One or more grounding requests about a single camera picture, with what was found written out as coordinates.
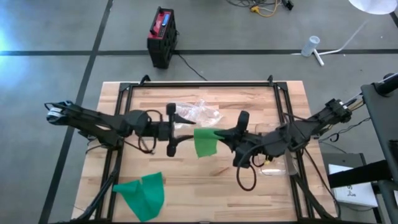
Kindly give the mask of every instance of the wooden tabletop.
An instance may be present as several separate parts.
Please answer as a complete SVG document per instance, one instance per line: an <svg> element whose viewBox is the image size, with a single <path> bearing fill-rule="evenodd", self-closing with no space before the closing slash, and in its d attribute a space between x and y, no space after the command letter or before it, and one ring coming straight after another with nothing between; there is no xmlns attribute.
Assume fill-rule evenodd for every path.
<svg viewBox="0 0 398 224"><path fill-rule="evenodd" d="M287 82L293 112L297 116L310 116L303 83ZM118 97L119 82L105 82L97 110L114 114ZM204 99L210 108L218 109L224 116L217 128L235 127L239 113L250 113L248 130L272 131L279 125L275 96L268 87L195 87L195 88L143 88L135 89L131 110L159 110L165 115L169 102L194 103ZM191 134L192 129L180 129L178 133ZM131 136L128 142L137 143ZM177 147L175 157L166 156L168 142L158 142L155 155L143 154L137 149L125 146L119 183L130 182L156 172L162 172L165 187L165 202L160 214L153 222L269 222L296 220L290 180L287 175L269 176L257 171L257 186L251 192L242 190L236 182L236 168L232 166L234 154L222 143L217 145L217 154L197 158L193 141L184 141ZM317 141L310 141L307 147L318 168L327 181ZM99 148L86 155L81 180L73 211L78 217L100 189L106 150ZM335 214L332 198L307 156L303 157L310 190L326 208ZM241 179L246 187L252 184L252 171L241 169ZM110 193L108 192L103 214L106 214ZM306 213L302 192L302 210ZM114 208L114 222L138 222L121 195L117 195Z"/></svg>

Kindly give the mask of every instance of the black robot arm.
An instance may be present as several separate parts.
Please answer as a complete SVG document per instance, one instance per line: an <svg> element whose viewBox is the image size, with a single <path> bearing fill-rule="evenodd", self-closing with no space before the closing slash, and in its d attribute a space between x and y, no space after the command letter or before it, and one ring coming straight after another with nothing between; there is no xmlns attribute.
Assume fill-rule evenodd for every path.
<svg viewBox="0 0 398 224"><path fill-rule="evenodd" d="M289 117L289 123L279 126L266 135L260 135L246 131L249 113L242 111L235 128L215 131L215 134L223 137L224 139L220 141L235 152L233 165L237 167L241 163L241 167L249 168L251 156L264 154L272 160L273 157L283 155L286 149L297 152L308 144L311 136L323 134L329 125L348 122L351 114L352 112L340 100L332 99L320 112L307 119L285 114Z"/></svg>
<svg viewBox="0 0 398 224"><path fill-rule="evenodd" d="M49 110L47 121L50 124L77 128L82 136L88 139L97 138L108 148L117 147L120 141L134 133L140 139L152 137L155 141L169 141L167 155L173 157L178 143L193 138L192 135L174 136L174 123L195 124L175 113L175 103L167 105L169 121L164 121L158 111L155 112L159 114L159 121L153 121L148 115L151 110L132 110L124 115L112 116L82 108L71 101L46 103L45 107Z"/></svg>

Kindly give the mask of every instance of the plastic bag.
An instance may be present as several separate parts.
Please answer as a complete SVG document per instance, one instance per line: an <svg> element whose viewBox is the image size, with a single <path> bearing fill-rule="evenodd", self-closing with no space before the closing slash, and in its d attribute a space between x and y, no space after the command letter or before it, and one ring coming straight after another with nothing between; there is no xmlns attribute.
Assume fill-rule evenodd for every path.
<svg viewBox="0 0 398 224"><path fill-rule="evenodd" d="M195 105L175 102L176 113L181 117L196 122L199 127L212 127L220 121L223 115L218 110L206 107L204 99L198 100ZM190 127L190 124L175 124L175 129Z"/></svg>

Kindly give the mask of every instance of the green fabric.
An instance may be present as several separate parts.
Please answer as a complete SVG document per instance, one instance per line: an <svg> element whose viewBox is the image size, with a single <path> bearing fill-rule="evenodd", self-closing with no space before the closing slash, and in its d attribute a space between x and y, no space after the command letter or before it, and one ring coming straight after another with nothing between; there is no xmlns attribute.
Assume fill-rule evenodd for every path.
<svg viewBox="0 0 398 224"><path fill-rule="evenodd" d="M155 218L164 203L162 173L142 177L142 183L135 180L113 186L120 193L141 222Z"/></svg>
<svg viewBox="0 0 398 224"><path fill-rule="evenodd" d="M195 141L195 150L198 158L217 153L217 140L224 139L214 133L218 130L215 128L197 128L193 130L193 140Z"/></svg>

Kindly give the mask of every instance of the gray floor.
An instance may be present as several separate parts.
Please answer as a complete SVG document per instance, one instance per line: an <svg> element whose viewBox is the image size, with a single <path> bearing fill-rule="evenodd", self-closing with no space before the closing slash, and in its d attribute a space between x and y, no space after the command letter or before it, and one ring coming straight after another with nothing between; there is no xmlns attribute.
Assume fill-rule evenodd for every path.
<svg viewBox="0 0 398 224"><path fill-rule="evenodd" d="M178 49L300 49L318 35L321 49L340 45L368 17L349 49L398 49L398 28L390 16L368 16L348 1L294 0L272 18L221 0L115 0L100 50L145 50L157 6L175 9L181 36ZM0 50L91 50L106 0L0 0ZM184 55L209 80L303 80L312 112L331 98L347 100L363 83L398 70L398 55L327 55L324 67L314 58L291 55ZM75 100L88 56L0 56L0 222L37 223L66 128L45 120L47 101ZM153 68L149 56L95 60L83 106L96 108L105 81L199 80L178 57L168 70ZM347 127L368 116L356 111ZM74 135L50 221L68 220L83 166L86 141ZM373 126L364 123L340 137L336 146L363 152L367 162L383 159ZM335 152L322 145L323 152ZM347 220L365 221L369 213L343 210Z"/></svg>

